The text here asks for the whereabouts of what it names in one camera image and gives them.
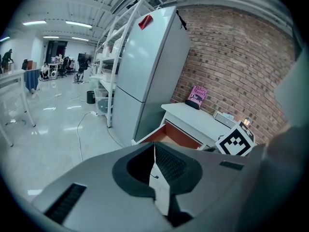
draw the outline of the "open drawer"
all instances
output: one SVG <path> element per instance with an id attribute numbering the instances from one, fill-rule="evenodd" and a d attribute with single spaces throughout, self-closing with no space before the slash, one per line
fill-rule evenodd
<path id="1" fill-rule="evenodd" d="M 193 139 L 184 131 L 168 121 L 165 121 L 165 123 L 158 129 L 154 130 L 138 142 L 132 140 L 133 145 L 146 142 L 166 142 L 192 149 L 197 149 L 201 146 L 200 142 Z"/>

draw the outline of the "white refrigerator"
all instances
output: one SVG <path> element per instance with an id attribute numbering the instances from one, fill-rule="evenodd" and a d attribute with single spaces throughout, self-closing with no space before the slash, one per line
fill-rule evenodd
<path id="1" fill-rule="evenodd" d="M 149 13 L 152 21 L 141 30 L 133 24 L 124 48 L 112 109 L 112 127 L 130 146 L 155 130 L 170 103 L 187 58 L 190 40 L 176 7 Z"/>

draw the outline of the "red tag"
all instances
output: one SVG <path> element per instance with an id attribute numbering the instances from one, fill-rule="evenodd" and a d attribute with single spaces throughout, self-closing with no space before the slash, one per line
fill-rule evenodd
<path id="1" fill-rule="evenodd" d="M 143 30 L 151 21 L 153 20 L 153 18 L 151 17 L 151 15 L 147 15 L 140 23 L 139 23 L 139 27 L 141 30 Z"/>

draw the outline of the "ceiling light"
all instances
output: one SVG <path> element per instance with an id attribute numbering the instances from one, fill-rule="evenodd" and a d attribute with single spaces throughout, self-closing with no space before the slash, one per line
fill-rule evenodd
<path id="1" fill-rule="evenodd" d="M 9 36 L 8 36 L 8 37 L 5 37 L 5 38 L 1 39 L 0 42 L 5 41 L 5 40 L 8 40 L 9 38 L 10 38 Z"/>
<path id="2" fill-rule="evenodd" d="M 59 39 L 58 36 L 43 36 L 43 38 L 46 38 L 46 39 Z"/>
<path id="3" fill-rule="evenodd" d="M 46 24 L 46 21 L 29 21 L 23 23 L 25 26 L 35 25 L 35 24 Z"/>
<path id="4" fill-rule="evenodd" d="M 72 25 L 77 25 L 77 26 L 82 26 L 86 28 L 92 28 L 91 25 L 84 24 L 84 23 L 79 23 L 79 22 L 73 22 L 73 21 L 66 21 L 67 24 L 72 24 Z"/>
<path id="5" fill-rule="evenodd" d="M 75 40 L 81 40 L 81 41 L 89 41 L 89 40 L 86 40 L 86 39 L 76 38 L 76 37 L 72 37 L 72 39 L 75 39 Z"/>

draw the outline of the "office chair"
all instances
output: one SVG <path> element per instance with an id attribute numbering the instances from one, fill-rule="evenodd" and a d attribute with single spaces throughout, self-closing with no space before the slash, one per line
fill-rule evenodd
<path id="1" fill-rule="evenodd" d="M 69 59 L 68 63 L 67 63 L 67 66 L 66 66 L 66 71 L 67 71 L 67 74 L 68 75 L 72 75 L 73 74 L 73 68 L 71 68 L 71 63 L 72 63 L 72 60 Z"/>
<path id="2" fill-rule="evenodd" d="M 60 66 L 60 68 L 58 69 L 58 76 L 61 76 L 61 77 L 67 77 L 66 75 L 66 67 L 64 65 L 64 62 L 63 64 Z"/>

